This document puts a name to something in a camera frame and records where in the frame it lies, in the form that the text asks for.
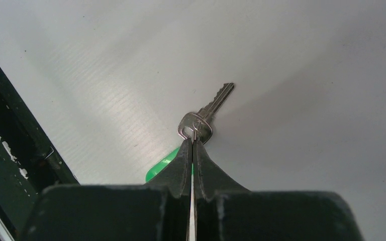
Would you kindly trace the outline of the green headed key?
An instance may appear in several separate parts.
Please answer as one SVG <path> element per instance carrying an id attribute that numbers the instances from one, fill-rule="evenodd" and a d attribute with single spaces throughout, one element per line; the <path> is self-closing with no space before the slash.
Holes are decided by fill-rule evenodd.
<path id="1" fill-rule="evenodd" d="M 219 89 L 214 99 L 206 106 L 200 108 L 197 112 L 186 113 L 178 124 L 177 132 L 180 137 L 186 139 L 190 136 L 186 131 L 189 130 L 192 134 L 197 132 L 200 140 L 205 144 L 213 135 L 212 122 L 215 113 L 224 104 L 226 99 L 235 89 L 235 83 L 225 83 L 222 88 Z M 148 182 L 153 179 L 158 173 L 160 173 L 176 156 L 179 148 L 176 148 L 157 164 L 155 164 L 146 174 L 145 181 Z"/>

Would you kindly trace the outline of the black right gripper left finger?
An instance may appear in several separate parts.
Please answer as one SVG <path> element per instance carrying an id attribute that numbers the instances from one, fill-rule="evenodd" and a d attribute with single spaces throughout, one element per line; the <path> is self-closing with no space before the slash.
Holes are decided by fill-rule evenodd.
<path id="1" fill-rule="evenodd" d="M 55 185 L 38 197 L 19 240 L 188 240 L 192 141 L 143 185 Z"/>

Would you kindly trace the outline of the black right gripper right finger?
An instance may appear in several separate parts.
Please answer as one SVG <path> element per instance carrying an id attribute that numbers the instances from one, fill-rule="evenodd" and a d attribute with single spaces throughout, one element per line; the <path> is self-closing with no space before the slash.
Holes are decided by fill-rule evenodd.
<path id="1" fill-rule="evenodd" d="M 363 240 L 353 212 L 329 191 L 251 191 L 192 143 L 197 240 Z"/>

